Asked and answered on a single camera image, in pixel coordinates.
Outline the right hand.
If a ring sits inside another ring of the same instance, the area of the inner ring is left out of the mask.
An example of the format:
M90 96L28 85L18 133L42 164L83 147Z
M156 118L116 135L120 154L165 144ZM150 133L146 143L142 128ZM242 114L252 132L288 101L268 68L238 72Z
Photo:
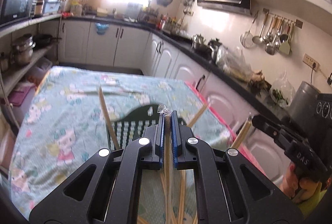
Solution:
M316 190L320 191L322 183L314 182L307 177L298 179L295 168L295 164L291 162L284 173L279 188L294 203L299 204L314 196Z

